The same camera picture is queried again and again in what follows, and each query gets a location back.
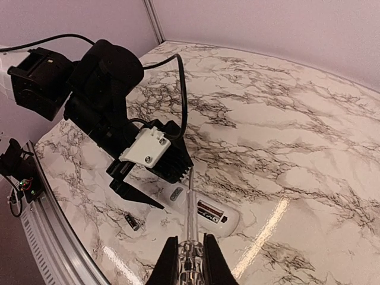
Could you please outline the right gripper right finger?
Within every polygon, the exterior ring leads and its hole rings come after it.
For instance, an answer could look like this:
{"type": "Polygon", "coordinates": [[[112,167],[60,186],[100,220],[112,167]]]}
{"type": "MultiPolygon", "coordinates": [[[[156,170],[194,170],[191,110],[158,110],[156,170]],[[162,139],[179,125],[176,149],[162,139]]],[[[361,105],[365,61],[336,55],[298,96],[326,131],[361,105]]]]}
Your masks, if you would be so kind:
{"type": "Polygon", "coordinates": [[[205,233],[203,238],[203,276],[205,284],[238,285],[221,252],[214,235],[205,233]]]}

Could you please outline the black AAA battery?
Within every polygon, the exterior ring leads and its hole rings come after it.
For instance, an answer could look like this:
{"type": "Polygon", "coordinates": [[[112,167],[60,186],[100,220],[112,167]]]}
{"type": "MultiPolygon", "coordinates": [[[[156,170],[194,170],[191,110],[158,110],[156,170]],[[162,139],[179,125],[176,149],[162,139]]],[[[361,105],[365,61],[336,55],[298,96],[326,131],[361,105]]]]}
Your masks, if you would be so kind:
{"type": "Polygon", "coordinates": [[[140,223],[131,213],[126,213],[124,218],[133,231],[136,232],[140,229],[140,223]]]}
{"type": "Polygon", "coordinates": [[[197,202],[197,213],[215,224],[221,220],[224,214],[223,211],[219,210],[216,207],[213,207],[210,204],[207,204],[202,200],[199,200],[197,202]]]}

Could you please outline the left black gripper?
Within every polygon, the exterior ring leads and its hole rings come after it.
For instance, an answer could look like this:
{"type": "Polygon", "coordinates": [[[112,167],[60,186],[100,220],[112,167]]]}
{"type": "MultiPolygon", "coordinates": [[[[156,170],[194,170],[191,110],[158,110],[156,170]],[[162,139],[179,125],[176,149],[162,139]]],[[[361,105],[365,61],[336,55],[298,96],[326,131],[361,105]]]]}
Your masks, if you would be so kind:
{"type": "Polygon", "coordinates": [[[124,182],[124,179],[133,167],[133,162],[115,159],[106,169],[106,173],[112,178],[109,187],[123,200],[148,204],[159,209],[164,209],[164,206],[159,202],[150,198],[134,186],[124,182]]]}

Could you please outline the white remote control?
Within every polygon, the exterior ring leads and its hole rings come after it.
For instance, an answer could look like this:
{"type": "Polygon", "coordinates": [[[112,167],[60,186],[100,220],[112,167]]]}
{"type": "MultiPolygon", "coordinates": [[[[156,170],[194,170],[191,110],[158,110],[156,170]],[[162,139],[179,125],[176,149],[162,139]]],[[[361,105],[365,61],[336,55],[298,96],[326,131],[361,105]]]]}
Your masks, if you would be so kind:
{"type": "MultiPolygon", "coordinates": [[[[185,198],[188,185],[166,184],[158,198],[164,206],[185,215],[185,198]]],[[[197,213],[199,225],[215,236],[226,238],[238,226],[239,213],[234,208],[222,204],[197,192],[197,213]]]]}

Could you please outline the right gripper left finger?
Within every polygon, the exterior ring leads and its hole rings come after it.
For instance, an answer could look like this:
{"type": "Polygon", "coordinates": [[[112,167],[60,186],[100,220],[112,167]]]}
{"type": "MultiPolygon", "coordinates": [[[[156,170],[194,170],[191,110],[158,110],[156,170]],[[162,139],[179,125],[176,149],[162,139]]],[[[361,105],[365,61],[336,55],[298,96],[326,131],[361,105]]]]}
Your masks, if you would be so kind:
{"type": "Polygon", "coordinates": [[[178,237],[169,237],[164,244],[146,285],[175,285],[178,282],[178,237]]]}

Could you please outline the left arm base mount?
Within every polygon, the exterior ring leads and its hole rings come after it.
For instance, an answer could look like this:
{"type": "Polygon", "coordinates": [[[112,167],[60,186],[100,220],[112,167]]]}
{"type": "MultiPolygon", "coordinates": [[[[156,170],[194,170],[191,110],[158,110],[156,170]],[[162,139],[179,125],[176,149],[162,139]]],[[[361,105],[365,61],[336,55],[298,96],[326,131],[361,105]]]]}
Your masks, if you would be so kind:
{"type": "Polygon", "coordinates": [[[29,204],[42,193],[42,181],[34,159],[35,155],[23,149],[14,138],[9,139],[8,148],[1,154],[1,176],[11,185],[8,205],[16,218],[23,213],[23,198],[29,204]]]}

